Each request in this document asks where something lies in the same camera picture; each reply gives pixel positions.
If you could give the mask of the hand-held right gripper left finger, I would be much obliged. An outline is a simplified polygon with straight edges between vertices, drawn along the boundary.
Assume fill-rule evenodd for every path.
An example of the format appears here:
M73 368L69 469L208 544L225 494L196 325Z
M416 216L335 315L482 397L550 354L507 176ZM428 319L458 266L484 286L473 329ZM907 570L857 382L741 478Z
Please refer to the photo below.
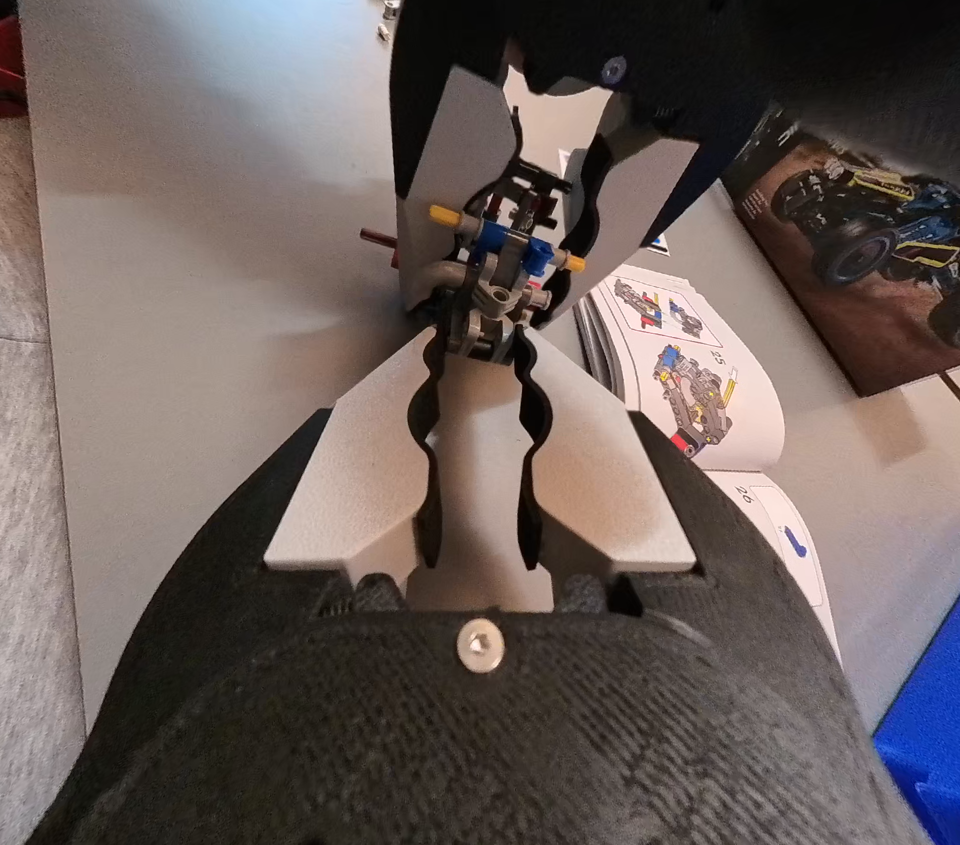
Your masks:
M413 572L436 566L437 456L447 342L426 327L342 395L265 552L283 571Z

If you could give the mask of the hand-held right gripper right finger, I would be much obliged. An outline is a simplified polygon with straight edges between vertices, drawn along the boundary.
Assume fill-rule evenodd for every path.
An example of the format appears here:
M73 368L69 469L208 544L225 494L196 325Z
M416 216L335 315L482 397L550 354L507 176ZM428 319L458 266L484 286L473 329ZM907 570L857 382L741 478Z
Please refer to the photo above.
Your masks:
M624 403L539 332L515 336L521 467L517 540L549 575L684 574L696 563Z

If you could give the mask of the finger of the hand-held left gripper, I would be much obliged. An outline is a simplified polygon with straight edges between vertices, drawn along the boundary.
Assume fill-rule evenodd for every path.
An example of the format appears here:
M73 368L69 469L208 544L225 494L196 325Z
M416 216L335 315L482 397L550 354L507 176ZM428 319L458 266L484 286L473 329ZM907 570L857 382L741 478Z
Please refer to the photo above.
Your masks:
M585 261L551 277L556 321L642 246L698 145L664 136L634 101L612 94L586 148L574 149L563 178L560 248Z
M426 267L445 261L453 231L433 223L430 207L462 212L498 181L519 140L502 87L453 65L414 169L409 190L396 196L399 289L404 311L426 301L434 286Z

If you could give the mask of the grey blue lego assembly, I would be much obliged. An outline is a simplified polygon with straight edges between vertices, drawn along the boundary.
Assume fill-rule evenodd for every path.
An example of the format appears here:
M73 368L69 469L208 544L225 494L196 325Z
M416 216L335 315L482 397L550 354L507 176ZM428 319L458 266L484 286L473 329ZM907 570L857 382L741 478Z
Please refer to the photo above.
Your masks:
M550 309L546 280L584 271L582 257L545 238L557 229L569 193L564 172L514 155L462 211L430 206L430 220L453 232L454 245L446 260L425 268L434 288L413 312L437 328L449 355L508 363L518 327ZM362 227L359 236L390 251L399 271L398 232Z

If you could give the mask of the lego instruction booklet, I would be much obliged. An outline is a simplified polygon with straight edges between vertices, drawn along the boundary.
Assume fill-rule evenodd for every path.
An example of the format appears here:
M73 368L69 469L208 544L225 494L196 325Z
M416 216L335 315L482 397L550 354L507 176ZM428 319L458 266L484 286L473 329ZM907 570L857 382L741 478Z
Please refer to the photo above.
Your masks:
M573 306L589 372L647 417L766 538L840 652L809 528L768 475L784 410L759 359L690 283L622 265Z

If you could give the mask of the lego set box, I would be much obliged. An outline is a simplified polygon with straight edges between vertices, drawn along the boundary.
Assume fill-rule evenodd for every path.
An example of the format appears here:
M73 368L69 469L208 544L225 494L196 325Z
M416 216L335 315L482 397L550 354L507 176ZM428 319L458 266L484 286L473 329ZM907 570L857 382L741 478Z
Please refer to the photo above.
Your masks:
M957 184L824 140L778 105L721 181L860 397L958 381Z

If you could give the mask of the blue plastic bin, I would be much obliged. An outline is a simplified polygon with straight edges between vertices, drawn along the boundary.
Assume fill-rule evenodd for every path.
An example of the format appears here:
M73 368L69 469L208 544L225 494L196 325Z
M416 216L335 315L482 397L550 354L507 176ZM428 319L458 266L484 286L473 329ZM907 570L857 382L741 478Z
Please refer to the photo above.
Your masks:
M959 603L954 602L873 735L929 838L959 842Z

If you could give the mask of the red object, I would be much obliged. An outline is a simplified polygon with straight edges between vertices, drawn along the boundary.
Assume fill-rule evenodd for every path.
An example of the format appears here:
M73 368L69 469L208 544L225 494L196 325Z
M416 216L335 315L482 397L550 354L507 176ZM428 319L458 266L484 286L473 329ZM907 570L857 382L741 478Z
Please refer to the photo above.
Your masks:
M11 14L1 20L1 118L28 115L21 27L19 17Z

